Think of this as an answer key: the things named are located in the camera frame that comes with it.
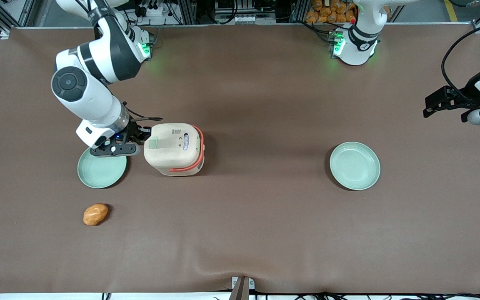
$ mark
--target floor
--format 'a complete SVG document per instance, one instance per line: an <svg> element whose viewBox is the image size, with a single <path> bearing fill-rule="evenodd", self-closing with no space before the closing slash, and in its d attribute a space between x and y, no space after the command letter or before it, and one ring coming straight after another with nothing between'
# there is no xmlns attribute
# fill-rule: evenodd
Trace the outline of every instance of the floor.
<svg viewBox="0 0 480 300"><path fill-rule="evenodd" d="M464 3L467 0L456 0ZM37 17L35 25L46 27L89 27L90 23L63 11L55 0L44 0L40 16ZM480 6L456 7L448 0L421 0L408 4L402 10L396 22L398 23L430 23L449 21L471 21L480 16Z"/></svg>

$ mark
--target white container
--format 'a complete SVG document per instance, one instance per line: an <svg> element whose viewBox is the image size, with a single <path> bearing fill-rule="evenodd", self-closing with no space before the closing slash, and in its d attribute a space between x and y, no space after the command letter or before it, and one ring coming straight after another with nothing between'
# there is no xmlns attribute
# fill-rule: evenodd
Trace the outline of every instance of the white container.
<svg viewBox="0 0 480 300"><path fill-rule="evenodd" d="M163 123L151 128L143 144L145 160L167 176L190 176L205 162L203 133L185 123Z"/></svg>

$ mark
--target black cable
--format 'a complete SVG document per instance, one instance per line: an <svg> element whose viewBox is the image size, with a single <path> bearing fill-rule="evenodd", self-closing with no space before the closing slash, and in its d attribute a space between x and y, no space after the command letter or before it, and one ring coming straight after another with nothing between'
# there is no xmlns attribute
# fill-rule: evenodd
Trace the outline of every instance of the black cable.
<svg viewBox="0 0 480 300"><path fill-rule="evenodd" d="M315 28L313 25L309 25L309 23L307 23L307 22L305 22L305 21L297 20L297 21L292 21L292 23L303 24L303 25L305 25L308 29L310 29L310 30L315 30L315 31L317 31L317 32L319 32L319 33L326 33L326 34L329 33L329 31L317 29L317 28ZM335 26L335 27L342 28L342 29L345 29L345 30L348 30L348 29L349 29L349 28L342 27L342 26L340 26L340 25L338 25L338 24L335 24L335 23L325 23L325 24L333 25L333 26Z"/></svg>
<svg viewBox="0 0 480 300"><path fill-rule="evenodd" d="M446 54L444 55L444 58L442 59L442 64L440 65L441 68L442 68L442 76L444 76L444 79L445 81L447 82L447 84L451 87L451 89L453 89L453 91L455 91L457 94L459 94L459 96L463 97L464 99L466 99L467 101L470 101L470 99L468 99L465 95L463 95L463 93L457 89L455 87L455 85L453 84L453 82L451 82L451 80L449 79L448 75L446 74L445 72L445 61L446 59L448 59L447 57L449 56L449 54L451 53L451 51L453 51L453 49L455 48L455 46L457 46L462 40L464 40L465 38L467 38L468 36L471 36L472 34L478 32L480 30L480 27L477 27L475 29L473 29L472 31L464 34L463 36L461 36L456 42L453 43L453 45L451 45L451 47L449 47L449 49L447 50Z"/></svg>
<svg viewBox="0 0 480 300"><path fill-rule="evenodd" d="M158 34L160 33L160 26L158 27L157 34L155 35L155 38L153 39L153 46L157 43L158 41Z"/></svg>
<svg viewBox="0 0 480 300"><path fill-rule="evenodd" d="M172 3L170 0L165 0L164 1L166 3L166 6L168 7L168 9L170 10L170 12L172 13L173 15L173 18L175 19L175 21L177 21L177 23L179 23L179 25L183 24L181 22L181 19L177 16L177 13L175 12L175 10L173 9L173 6L172 6Z"/></svg>
<svg viewBox="0 0 480 300"><path fill-rule="evenodd" d="M455 1L453 1L453 0L448 0L448 1L449 1L449 3L451 3L451 4L455 5L455 6L458 6L458 7L460 7L460 8L462 8L462 7L463 7L463 8L467 8L467 7L470 6L469 3L468 3L468 4L458 4L457 2L455 2Z"/></svg>
<svg viewBox="0 0 480 300"><path fill-rule="evenodd" d="M237 0L232 0L232 11L231 11L231 16L229 17L229 19L223 23L220 23L219 21L216 21L216 19L214 19L211 15L210 15L210 11L212 10L212 3L214 2L215 0L208 0L208 8L207 8L207 17L210 19L211 22L213 22L214 24L219 24L219 25L225 25L229 22L231 22L235 17L236 17L236 13L238 12L238 3L236 2Z"/></svg>
<svg viewBox="0 0 480 300"><path fill-rule="evenodd" d="M135 22L135 23L136 23L136 21L135 21L134 19L131 19L131 18L129 17L129 15L127 15L127 11L125 10L125 8L123 8L123 12L125 13L125 17L127 18L127 21L129 21L129 23L130 23L130 22Z"/></svg>
<svg viewBox="0 0 480 300"><path fill-rule="evenodd" d="M329 34L329 31L327 30L321 30L321 29L318 29L316 27L314 27L314 23L312 23L312 25L309 25L308 23L304 22L304 21L294 21L292 23L300 23L300 24L303 24L305 25L308 29L312 30L313 32L316 33L316 35L318 36L318 38L320 38L320 40L328 43L328 44L335 44L335 42L331 41L331 40L327 40L325 37L322 36L322 34Z"/></svg>
<svg viewBox="0 0 480 300"><path fill-rule="evenodd" d="M84 7L84 5L79 0L75 0L75 2L77 2L77 4L79 4L79 6L82 8L82 10L84 10L84 11L86 11L86 13L88 13L88 10L86 9L86 7Z"/></svg>
<svg viewBox="0 0 480 300"><path fill-rule="evenodd" d="M261 11L261 12L271 12L275 10L275 7L277 6L277 2L275 1L272 6L259 6L257 5L258 0L251 0L251 6L253 6L256 10Z"/></svg>
<svg viewBox="0 0 480 300"><path fill-rule="evenodd" d="M141 114L138 114L132 110L130 110L128 107L127 107L127 102L126 101L123 101L122 102L123 106L125 106L125 108L127 108L127 110L131 113L131 114L134 114L135 116L139 116L140 118L144 118L146 120L151 120L151 121L162 121L164 120L164 118L161 118L161 117L146 117L146 116L142 116Z"/></svg>

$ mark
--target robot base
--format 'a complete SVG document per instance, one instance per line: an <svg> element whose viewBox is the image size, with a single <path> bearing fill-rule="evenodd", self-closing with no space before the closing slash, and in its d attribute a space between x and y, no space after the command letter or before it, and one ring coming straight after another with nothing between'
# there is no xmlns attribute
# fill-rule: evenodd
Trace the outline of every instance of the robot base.
<svg viewBox="0 0 480 300"><path fill-rule="evenodd" d="M330 40L336 42L333 45L329 45L331 57L338 58L343 63L351 66L359 66L368 61L368 58L370 58L375 51L375 46L377 46L377 42L375 42L368 50L360 51L350 41L349 30L341 28L331 32Z"/></svg>

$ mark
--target potato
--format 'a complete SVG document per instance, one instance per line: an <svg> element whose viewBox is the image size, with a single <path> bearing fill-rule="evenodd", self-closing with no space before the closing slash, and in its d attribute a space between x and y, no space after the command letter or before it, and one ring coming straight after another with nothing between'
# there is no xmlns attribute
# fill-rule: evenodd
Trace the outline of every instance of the potato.
<svg viewBox="0 0 480 300"><path fill-rule="evenodd" d="M108 207L103 203L96 203L84 211L82 221L88 226L96 226L101 223L108 214Z"/></svg>

